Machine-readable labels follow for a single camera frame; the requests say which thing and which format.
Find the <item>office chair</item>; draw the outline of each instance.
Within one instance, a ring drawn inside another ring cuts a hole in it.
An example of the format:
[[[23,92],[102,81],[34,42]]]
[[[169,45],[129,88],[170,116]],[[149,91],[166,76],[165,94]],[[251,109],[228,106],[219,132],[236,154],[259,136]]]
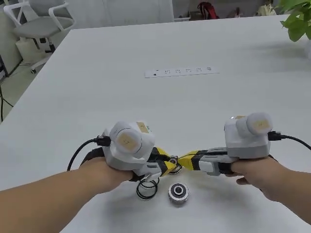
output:
[[[31,39],[47,38],[50,46],[49,53],[55,51],[51,37],[57,33],[70,30],[75,25],[75,20],[68,11],[68,3],[64,0],[29,0],[22,3],[4,7],[5,14],[15,23],[14,33],[19,37]],[[29,7],[37,17],[21,24],[23,9]],[[36,73],[36,68],[45,64],[50,56],[31,66],[31,72]]]

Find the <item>sticker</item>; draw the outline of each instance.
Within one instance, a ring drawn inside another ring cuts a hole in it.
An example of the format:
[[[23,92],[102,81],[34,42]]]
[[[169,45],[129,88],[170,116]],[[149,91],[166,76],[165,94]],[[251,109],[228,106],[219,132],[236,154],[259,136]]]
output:
[[[268,120],[258,120],[254,122],[253,127],[256,130],[264,130],[270,128],[270,124]]]
[[[243,117],[245,117],[245,116],[236,116],[235,119],[241,119]]]
[[[137,122],[137,125],[142,133],[149,133],[146,125],[143,122]]]
[[[118,137],[118,143],[130,151],[135,149],[138,145],[137,142],[126,133],[122,133],[122,135]]]

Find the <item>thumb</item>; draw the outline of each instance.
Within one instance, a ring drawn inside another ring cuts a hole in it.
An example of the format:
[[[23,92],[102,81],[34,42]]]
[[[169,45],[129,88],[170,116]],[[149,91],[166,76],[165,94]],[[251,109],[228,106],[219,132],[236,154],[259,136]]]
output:
[[[247,161],[239,160],[231,165],[231,170],[235,173],[244,174],[246,171]]]

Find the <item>ball bearing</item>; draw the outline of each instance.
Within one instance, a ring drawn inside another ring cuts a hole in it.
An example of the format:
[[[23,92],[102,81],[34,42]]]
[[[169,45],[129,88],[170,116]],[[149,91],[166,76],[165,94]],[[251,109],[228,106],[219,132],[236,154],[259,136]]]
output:
[[[181,205],[188,200],[189,189],[184,183],[174,183],[169,187],[169,198],[172,203]]]
[[[172,164],[176,164],[176,168],[169,173],[170,175],[176,175],[183,169],[183,166],[181,166],[178,163],[178,157],[177,156],[172,156],[170,159],[170,162]]]

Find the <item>cable connector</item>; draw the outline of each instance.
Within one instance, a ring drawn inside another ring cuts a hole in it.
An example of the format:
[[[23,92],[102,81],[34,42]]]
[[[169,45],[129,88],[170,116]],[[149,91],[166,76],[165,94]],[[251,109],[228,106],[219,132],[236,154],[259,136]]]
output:
[[[109,136],[99,135],[97,136],[97,138],[95,138],[94,142],[97,144],[97,146],[109,147],[111,143],[111,139]]]
[[[280,141],[282,139],[285,139],[285,137],[284,137],[284,135],[281,134],[281,132],[276,132],[276,131],[268,132],[268,140],[269,141]]]

